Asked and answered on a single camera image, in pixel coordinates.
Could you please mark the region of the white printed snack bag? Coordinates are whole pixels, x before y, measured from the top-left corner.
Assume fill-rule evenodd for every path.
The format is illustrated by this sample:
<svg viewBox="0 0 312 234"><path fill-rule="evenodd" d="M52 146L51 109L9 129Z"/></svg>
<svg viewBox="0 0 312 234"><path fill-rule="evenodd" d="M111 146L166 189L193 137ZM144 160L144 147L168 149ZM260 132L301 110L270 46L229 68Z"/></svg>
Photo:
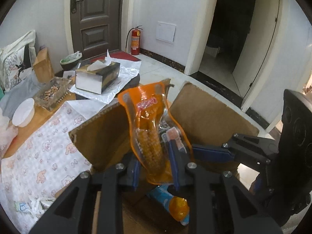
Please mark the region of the white printed snack bag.
<svg viewBox="0 0 312 234"><path fill-rule="evenodd" d="M26 201L14 201L16 212L31 215L32 218L40 218L54 203L55 198L29 197Z"/></svg>

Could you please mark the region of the dark entrance door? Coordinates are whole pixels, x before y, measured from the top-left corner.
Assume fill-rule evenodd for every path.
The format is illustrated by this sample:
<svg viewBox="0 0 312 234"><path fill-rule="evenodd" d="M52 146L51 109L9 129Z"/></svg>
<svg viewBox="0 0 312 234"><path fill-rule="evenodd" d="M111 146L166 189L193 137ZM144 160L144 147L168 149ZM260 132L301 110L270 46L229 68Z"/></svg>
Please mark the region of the dark entrance door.
<svg viewBox="0 0 312 234"><path fill-rule="evenodd" d="M122 0L70 0L73 49L83 59L121 49Z"/></svg>

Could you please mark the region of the white plastic bowl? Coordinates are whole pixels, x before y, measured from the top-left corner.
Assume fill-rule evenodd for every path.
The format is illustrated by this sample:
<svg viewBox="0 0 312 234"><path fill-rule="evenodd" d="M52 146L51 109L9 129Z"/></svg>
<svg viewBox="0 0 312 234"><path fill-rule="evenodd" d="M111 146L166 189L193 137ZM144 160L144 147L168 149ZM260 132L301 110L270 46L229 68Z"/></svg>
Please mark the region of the white plastic bowl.
<svg viewBox="0 0 312 234"><path fill-rule="evenodd" d="M34 99L28 98L24 100L16 109L12 123L17 127L25 127L27 126L34 116Z"/></svg>

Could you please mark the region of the blue wet wipes pack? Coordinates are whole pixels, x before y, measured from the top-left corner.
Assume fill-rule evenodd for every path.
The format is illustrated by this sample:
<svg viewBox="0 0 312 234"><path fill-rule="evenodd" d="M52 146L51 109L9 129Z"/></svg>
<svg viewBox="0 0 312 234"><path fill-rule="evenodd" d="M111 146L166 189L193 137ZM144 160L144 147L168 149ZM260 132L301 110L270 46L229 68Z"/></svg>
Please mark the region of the blue wet wipes pack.
<svg viewBox="0 0 312 234"><path fill-rule="evenodd" d="M149 198L155 199L166 211L183 226L189 224L189 206L187 200L168 192L168 185L158 185L147 193Z"/></svg>

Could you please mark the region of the orange corn snack bag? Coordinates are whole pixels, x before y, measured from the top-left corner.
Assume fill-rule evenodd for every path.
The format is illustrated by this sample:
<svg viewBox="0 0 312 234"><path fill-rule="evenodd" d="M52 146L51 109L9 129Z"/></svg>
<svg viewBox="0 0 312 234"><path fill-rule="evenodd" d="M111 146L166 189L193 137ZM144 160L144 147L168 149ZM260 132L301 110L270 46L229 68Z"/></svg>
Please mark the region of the orange corn snack bag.
<svg viewBox="0 0 312 234"><path fill-rule="evenodd" d="M129 121L130 145L146 169L152 184L174 182L169 160L169 142L193 157L192 146L183 128L169 111L167 95L170 79L129 88L118 95Z"/></svg>

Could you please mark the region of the red fire extinguisher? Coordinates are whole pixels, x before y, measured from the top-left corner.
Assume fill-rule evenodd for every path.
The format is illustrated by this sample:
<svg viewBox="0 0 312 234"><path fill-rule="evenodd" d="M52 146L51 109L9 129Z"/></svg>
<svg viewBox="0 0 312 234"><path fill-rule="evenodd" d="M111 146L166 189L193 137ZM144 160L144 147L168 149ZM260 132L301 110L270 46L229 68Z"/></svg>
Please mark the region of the red fire extinguisher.
<svg viewBox="0 0 312 234"><path fill-rule="evenodd" d="M126 37L126 44L125 49L127 50L128 42L129 42L129 35L131 35L131 55L137 56L140 53L140 38L141 38L141 31L143 30L141 25L131 28L128 31Z"/></svg>

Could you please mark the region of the brown cardboard box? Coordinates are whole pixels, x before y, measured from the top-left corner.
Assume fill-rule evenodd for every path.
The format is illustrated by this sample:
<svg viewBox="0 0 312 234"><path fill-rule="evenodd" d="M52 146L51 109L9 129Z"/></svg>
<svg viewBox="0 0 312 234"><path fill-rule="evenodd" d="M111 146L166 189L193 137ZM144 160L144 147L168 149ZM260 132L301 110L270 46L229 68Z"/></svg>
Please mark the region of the brown cardboard box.
<svg viewBox="0 0 312 234"><path fill-rule="evenodd" d="M186 81L170 106L191 144L221 146L234 133L258 136L259 130L216 97ZM110 104L69 133L74 146L100 172L131 151L125 108ZM124 233L187 233L179 222L146 193L153 188L144 177L136 192L123 194Z"/></svg>

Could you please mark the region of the white wall panel box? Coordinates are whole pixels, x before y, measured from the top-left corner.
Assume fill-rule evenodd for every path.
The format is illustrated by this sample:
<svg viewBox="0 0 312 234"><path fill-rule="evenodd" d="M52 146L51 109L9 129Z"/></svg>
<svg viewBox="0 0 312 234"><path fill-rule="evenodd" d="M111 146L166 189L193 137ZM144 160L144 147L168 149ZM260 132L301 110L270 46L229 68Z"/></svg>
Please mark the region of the white wall panel box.
<svg viewBox="0 0 312 234"><path fill-rule="evenodd" d="M164 22L158 22L155 38L159 41L173 43L175 38L176 25Z"/></svg>

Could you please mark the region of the silver tissue box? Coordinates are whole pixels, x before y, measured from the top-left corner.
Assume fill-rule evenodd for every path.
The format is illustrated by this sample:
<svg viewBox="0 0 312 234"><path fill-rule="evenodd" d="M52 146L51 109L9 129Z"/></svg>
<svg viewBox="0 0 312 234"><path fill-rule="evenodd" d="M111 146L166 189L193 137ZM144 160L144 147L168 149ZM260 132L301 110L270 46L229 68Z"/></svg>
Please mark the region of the silver tissue box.
<svg viewBox="0 0 312 234"><path fill-rule="evenodd" d="M75 86L79 90L101 95L118 78L120 66L111 57L81 66L75 71Z"/></svg>

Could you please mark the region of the green trash bin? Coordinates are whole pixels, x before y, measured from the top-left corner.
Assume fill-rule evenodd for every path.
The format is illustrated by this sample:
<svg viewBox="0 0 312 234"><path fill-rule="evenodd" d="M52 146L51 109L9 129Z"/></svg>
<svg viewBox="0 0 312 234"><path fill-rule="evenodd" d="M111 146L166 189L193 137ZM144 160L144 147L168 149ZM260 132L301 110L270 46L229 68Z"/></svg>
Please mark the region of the green trash bin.
<svg viewBox="0 0 312 234"><path fill-rule="evenodd" d="M70 54L60 60L60 65L63 70L68 71L78 65L79 61L82 59L82 53L77 51L73 54Z"/></svg>

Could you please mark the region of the bear-print tablecloth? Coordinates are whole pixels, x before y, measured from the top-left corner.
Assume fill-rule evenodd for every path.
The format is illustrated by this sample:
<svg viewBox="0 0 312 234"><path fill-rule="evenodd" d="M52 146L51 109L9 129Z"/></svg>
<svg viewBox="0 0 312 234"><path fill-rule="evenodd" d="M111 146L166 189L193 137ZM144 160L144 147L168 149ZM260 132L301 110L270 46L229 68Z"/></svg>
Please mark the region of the bear-print tablecloth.
<svg viewBox="0 0 312 234"><path fill-rule="evenodd" d="M91 163L77 150L69 132L104 107L94 100L66 101L13 156L1 162L1 205L20 233L28 233L38 218L16 212L14 201L54 198Z"/></svg>

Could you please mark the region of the white black tree cushion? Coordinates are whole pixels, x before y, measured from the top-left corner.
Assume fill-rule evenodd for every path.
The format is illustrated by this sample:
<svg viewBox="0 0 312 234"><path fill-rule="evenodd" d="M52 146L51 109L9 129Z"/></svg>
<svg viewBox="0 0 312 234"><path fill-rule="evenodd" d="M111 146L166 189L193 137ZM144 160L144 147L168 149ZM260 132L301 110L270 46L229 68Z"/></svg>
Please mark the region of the white black tree cushion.
<svg viewBox="0 0 312 234"><path fill-rule="evenodd" d="M36 31L30 30L13 43L1 48L1 88L10 91L32 72L36 59Z"/></svg>

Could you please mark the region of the glass ashtray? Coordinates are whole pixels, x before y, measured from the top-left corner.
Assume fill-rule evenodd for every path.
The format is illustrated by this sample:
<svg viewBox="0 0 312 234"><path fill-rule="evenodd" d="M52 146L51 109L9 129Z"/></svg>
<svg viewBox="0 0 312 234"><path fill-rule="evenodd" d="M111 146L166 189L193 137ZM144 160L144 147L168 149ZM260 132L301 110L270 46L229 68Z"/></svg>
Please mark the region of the glass ashtray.
<svg viewBox="0 0 312 234"><path fill-rule="evenodd" d="M54 77L34 95L35 104L51 112L65 98L72 85L72 79Z"/></svg>

